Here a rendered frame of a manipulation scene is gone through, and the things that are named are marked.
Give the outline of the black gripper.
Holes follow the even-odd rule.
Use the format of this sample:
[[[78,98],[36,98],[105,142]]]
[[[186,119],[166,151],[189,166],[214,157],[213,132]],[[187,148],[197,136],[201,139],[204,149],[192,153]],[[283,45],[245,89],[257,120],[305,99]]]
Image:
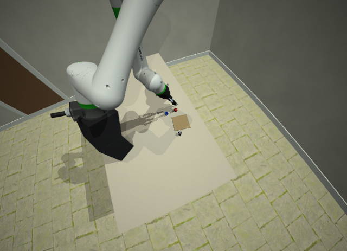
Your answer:
[[[172,96],[170,95],[170,91],[169,91],[169,94],[166,97],[164,97],[163,99],[169,100],[175,106],[178,105],[177,102],[175,102],[174,99],[172,98]]]

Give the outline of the tan square mat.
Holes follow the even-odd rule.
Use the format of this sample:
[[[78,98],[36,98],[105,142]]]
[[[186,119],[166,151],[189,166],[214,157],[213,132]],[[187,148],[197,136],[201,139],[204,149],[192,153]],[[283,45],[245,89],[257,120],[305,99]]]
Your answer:
[[[172,117],[172,121],[173,121],[175,131],[190,128],[190,124],[186,114]]]

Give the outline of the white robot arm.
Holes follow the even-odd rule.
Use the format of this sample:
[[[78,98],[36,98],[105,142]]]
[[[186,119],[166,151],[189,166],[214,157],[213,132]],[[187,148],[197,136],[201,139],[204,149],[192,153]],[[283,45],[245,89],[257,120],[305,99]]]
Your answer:
[[[148,66],[142,40],[162,1],[110,0],[116,23],[101,61],[99,65],[76,62],[67,67],[76,101],[69,102],[65,111],[51,113],[51,118],[66,115],[75,122],[107,116],[106,110],[124,101],[131,69],[134,77],[156,96],[169,94],[169,84]]]

